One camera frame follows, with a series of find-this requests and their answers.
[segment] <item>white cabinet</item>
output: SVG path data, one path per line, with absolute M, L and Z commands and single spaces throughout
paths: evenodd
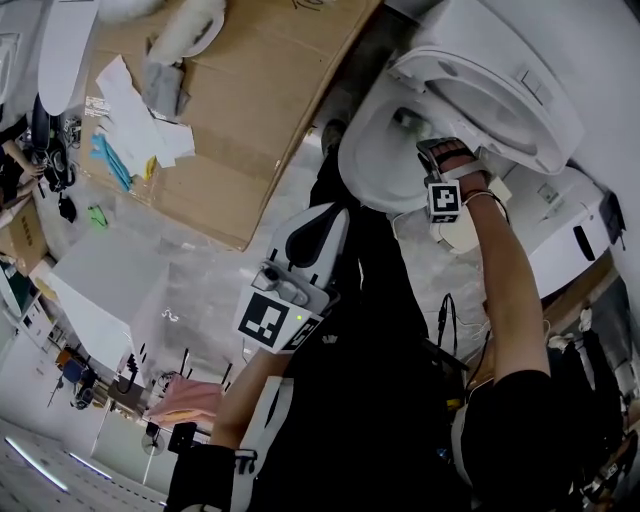
M 145 386 L 164 340 L 169 262 L 116 228 L 86 235 L 51 273 L 78 338 L 91 357 L 117 371 L 132 353 Z

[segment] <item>gray cloth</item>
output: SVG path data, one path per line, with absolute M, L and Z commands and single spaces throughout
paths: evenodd
M 151 110 L 175 120 L 190 99 L 181 89 L 183 78 L 182 69 L 145 59 L 142 100 Z

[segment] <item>cardboard sheet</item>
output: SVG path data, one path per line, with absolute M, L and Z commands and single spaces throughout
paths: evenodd
M 244 250 L 342 58 L 379 0 L 234 0 L 225 25 L 186 61 L 191 95 L 181 122 L 195 157 L 136 179 L 131 196 L 179 222 Z M 90 136 L 108 112 L 95 79 L 121 54 L 140 91 L 145 39 L 162 30 L 179 0 L 142 21 L 101 27 L 86 90 L 80 165 L 122 193 Z
M 18 272 L 28 277 L 49 248 L 35 203 L 32 200 L 21 202 L 16 208 L 11 213 L 11 221 L 0 229 L 0 253 L 14 258 Z

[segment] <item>wristband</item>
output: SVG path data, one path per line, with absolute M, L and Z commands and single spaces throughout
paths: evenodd
M 480 160 L 469 162 L 468 164 L 461 165 L 460 167 L 456 167 L 455 169 L 451 169 L 450 171 L 442 172 L 440 170 L 440 175 L 442 176 L 442 181 L 446 182 L 451 180 L 459 180 L 460 178 L 464 178 L 465 176 L 478 171 L 482 172 L 485 175 L 486 181 L 487 171 L 485 169 L 485 165 L 480 162 Z
M 468 193 L 465 194 L 465 197 L 463 198 L 462 206 L 467 206 L 469 201 L 479 196 L 489 196 L 493 198 L 493 200 L 496 203 L 498 203 L 502 208 L 502 211 L 504 212 L 504 216 L 507 219 L 507 223 L 509 224 L 509 226 L 511 226 L 511 219 L 509 218 L 509 212 L 507 211 L 506 206 L 503 204 L 500 198 L 490 190 L 470 190 Z

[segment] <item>white paper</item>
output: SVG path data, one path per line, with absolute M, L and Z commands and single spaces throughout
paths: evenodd
M 156 119 L 156 126 L 173 158 L 195 156 L 196 147 L 191 126 L 168 123 L 159 119 Z
M 96 135 L 103 134 L 107 143 L 116 152 L 122 164 L 127 168 L 131 176 L 138 175 L 146 177 L 148 160 L 139 158 L 137 153 L 130 153 L 128 145 L 122 138 L 122 134 L 117 130 L 116 125 L 110 117 L 103 116 L 96 128 Z
M 118 55 L 96 78 L 104 99 L 111 106 L 110 117 L 119 139 L 136 160 L 155 156 L 162 167 L 175 167 L 173 151 L 166 145 L 149 109 L 133 87 L 131 74 Z

